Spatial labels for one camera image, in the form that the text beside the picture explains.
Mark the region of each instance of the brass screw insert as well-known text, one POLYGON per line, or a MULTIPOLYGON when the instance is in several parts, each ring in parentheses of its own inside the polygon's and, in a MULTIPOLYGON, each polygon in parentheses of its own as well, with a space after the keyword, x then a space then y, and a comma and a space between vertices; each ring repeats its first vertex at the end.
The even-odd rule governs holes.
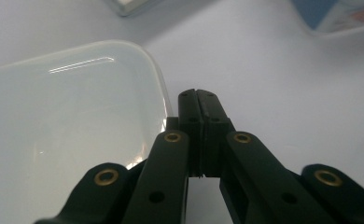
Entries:
POLYGON ((234 135, 234 140, 239 143, 249 143, 251 141, 251 137, 246 133, 237 133, 234 135))
POLYGON ((334 173, 327 170, 317 170, 314 173, 317 180, 332 187, 339 187, 343 184, 343 181, 334 173))
POLYGON ((114 169, 104 169, 95 175, 94 182, 98 186, 107 186, 115 183, 119 178, 118 171, 114 169))
POLYGON ((179 133, 168 133, 164 136, 165 141, 167 142, 179 142, 182 136, 179 133))

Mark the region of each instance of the black plastic part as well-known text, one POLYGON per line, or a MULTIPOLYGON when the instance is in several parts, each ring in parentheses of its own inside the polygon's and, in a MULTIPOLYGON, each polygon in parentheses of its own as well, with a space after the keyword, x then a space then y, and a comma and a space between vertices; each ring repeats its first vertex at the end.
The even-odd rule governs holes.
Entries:
POLYGON ((231 172, 231 168, 227 165, 224 166, 219 188, 228 207, 232 222, 234 224, 245 223, 249 200, 237 178, 231 172))
POLYGON ((189 176, 203 176, 203 118, 195 90, 178 96, 179 130, 189 136, 189 176))
POLYGON ((245 223, 336 223, 256 136, 229 133, 227 141, 228 165, 249 199, 245 223))
POLYGON ((113 163, 98 165, 90 169, 75 186, 58 216, 39 220, 35 224, 119 223, 130 198, 130 190, 128 172, 124 166, 113 163), (96 175, 109 169, 117 172, 115 182, 104 186, 96 184, 96 175))
POLYGON ((343 172, 310 165, 303 169, 301 180, 340 223, 364 224, 364 188, 343 172))
POLYGON ((225 141, 231 123, 215 94, 198 90, 197 95, 204 119, 203 173, 207 177, 220 177, 222 166, 220 145, 225 141))
POLYGON ((178 130, 179 129, 179 117, 167 117, 165 130, 178 130))
POLYGON ((129 185, 132 191, 134 190, 136 183, 138 182, 139 176, 141 175, 142 170, 145 167, 145 164, 147 164, 147 160, 139 162, 129 170, 129 185))
POLYGON ((183 223, 188 189, 189 138, 160 133, 138 179, 123 224, 183 223))

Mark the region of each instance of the box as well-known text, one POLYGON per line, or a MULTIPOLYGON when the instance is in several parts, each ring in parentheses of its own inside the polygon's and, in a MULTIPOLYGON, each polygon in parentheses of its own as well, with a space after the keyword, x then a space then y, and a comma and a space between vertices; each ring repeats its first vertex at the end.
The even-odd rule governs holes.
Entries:
POLYGON ((307 26, 333 33, 364 26, 364 0, 291 0, 307 26))

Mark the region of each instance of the transparent plastic lid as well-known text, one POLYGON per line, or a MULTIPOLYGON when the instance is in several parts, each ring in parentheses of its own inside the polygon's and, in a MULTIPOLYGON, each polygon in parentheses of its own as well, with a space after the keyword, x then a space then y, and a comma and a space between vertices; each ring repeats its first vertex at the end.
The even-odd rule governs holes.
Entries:
POLYGON ((106 41, 0 68, 0 223, 57 215, 93 166, 144 160, 170 112, 161 73, 106 41))

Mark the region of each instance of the white table surface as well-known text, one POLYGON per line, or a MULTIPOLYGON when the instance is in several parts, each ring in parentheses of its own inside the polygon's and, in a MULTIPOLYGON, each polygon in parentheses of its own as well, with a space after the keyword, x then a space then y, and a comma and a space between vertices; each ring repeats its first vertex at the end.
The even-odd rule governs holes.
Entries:
MULTIPOLYGON (((147 49, 175 114, 180 92, 212 91, 286 168, 364 187, 364 32, 310 35, 287 0, 163 0, 129 18, 108 0, 0 0, 0 66, 108 39, 147 49)), ((187 223, 231 223, 218 180, 189 181, 187 223)))

